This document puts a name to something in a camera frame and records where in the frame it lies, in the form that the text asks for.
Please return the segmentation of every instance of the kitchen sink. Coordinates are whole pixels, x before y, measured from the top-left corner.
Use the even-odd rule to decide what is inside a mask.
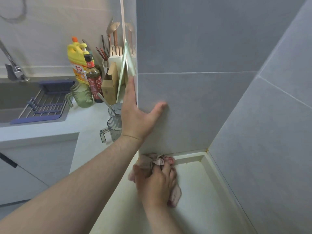
[[[27,82],[12,82],[6,78],[0,78],[0,127],[13,126],[10,122],[13,119],[17,119],[27,106],[29,100],[36,97],[39,93],[41,89],[38,83],[39,81],[59,79],[69,79],[69,77],[36,77],[31,78],[31,80]],[[68,111],[69,106],[66,104],[61,117],[57,120],[28,122],[16,125],[64,121]]]

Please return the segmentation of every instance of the cabinet handle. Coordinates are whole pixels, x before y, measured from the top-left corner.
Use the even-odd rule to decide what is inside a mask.
[[[13,162],[11,159],[9,159],[7,156],[5,156],[3,153],[0,153],[0,159],[5,161],[7,164],[11,165],[12,167],[16,168],[18,166],[17,163]]]

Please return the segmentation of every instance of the cleaning cloth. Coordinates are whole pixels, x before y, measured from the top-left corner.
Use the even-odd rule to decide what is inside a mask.
[[[173,166],[175,163],[175,159],[173,157],[164,156],[162,154],[157,153],[149,153],[139,155],[138,161],[135,164],[138,165],[143,170],[145,177],[149,177],[153,173],[154,164],[161,166],[162,169],[162,166],[165,164],[165,161],[167,161],[171,166]],[[133,170],[131,170],[131,172],[129,173],[128,180],[135,182],[135,175]],[[167,203],[168,206],[175,208],[177,206],[177,203],[179,202],[180,197],[181,197],[181,189],[176,184],[170,193],[169,200]]]

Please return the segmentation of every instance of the dish drying rack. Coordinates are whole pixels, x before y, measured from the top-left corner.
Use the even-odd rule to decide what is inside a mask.
[[[66,106],[65,95],[75,84],[73,80],[53,80],[39,82],[40,91],[32,97],[22,113],[10,124],[42,122],[59,119]]]

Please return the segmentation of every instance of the hand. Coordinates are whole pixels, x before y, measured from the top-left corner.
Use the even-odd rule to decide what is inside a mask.
[[[155,165],[153,174],[146,178],[138,165],[133,166],[138,196],[145,210],[166,207],[170,191],[177,183],[177,173],[165,162],[163,169]]]
[[[129,77],[121,109],[122,135],[130,136],[143,142],[152,132],[166,105],[165,102],[159,102],[148,114],[138,109],[134,80],[133,77]]]

